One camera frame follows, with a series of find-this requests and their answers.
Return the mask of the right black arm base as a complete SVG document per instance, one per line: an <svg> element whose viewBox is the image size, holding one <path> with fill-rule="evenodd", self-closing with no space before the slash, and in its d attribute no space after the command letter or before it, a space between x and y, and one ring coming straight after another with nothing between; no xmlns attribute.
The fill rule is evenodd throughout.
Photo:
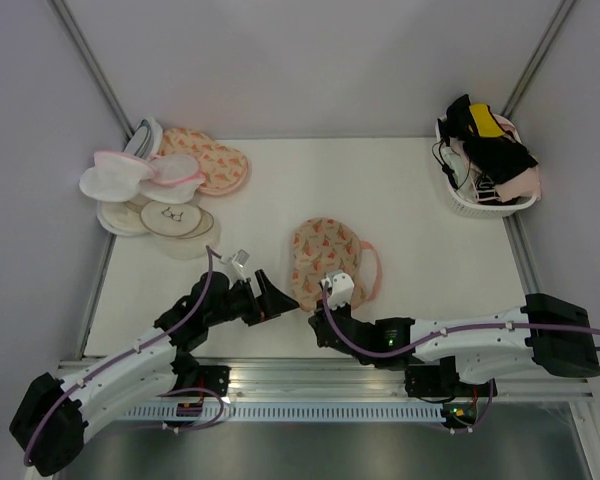
<svg viewBox="0 0 600 480"><path fill-rule="evenodd" d="M409 398L441 404L455 399L453 390L445 386L438 365L412 365L404 371L404 388Z"/></svg>

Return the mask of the peach floral mesh laundry bag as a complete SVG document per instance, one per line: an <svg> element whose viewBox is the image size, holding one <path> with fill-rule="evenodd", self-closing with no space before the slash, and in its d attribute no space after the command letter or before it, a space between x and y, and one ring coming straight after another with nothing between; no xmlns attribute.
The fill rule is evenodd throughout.
<svg viewBox="0 0 600 480"><path fill-rule="evenodd" d="M382 286L383 270L375 247L361 240L346 224L332 218L316 217L303 222L292 234L292 295L300 308L312 311L321 294L319 282L334 271L343 271L354 282L352 308L373 301ZM361 277L363 254L375 261L373 285L367 287Z"/></svg>

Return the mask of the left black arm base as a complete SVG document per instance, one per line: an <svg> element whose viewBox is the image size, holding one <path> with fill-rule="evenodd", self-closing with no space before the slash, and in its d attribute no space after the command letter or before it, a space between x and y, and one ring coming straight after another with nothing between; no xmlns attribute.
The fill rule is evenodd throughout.
<svg viewBox="0 0 600 480"><path fill-rule="evenodd" d="M221 397L227 395L231 368L226 365L202 365L198 368L194 387L211 390Z"/></svg>

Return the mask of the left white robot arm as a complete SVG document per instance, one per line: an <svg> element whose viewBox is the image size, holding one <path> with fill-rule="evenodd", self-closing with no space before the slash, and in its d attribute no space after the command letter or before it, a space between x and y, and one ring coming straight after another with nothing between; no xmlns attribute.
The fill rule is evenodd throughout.
<svg viewBox="0 0 600 480"><path fill-rule="evenodd" d="M25 465L51 476L135 406L162 395L213 395L192 354L210 328L234 320L254 326L299 307L263 271L255 276L231 281L207 272L128 349L64 377L35 378L9 426Z"/></svg>

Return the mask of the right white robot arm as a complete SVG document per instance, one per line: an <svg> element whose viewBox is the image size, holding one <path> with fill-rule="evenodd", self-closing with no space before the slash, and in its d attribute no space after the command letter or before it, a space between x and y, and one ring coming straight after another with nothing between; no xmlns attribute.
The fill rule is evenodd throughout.
<svg viewBox="0 0 600 480"><path fill-rule="evenodd" d="M362 365L391 371L439 365L436 381L449 395L536 368L560 378L600 376L587 311L542 293L527 295L521 307L473 319L391 317L368 323L341 307L317 308L308 323L319 347Z"/></svg>

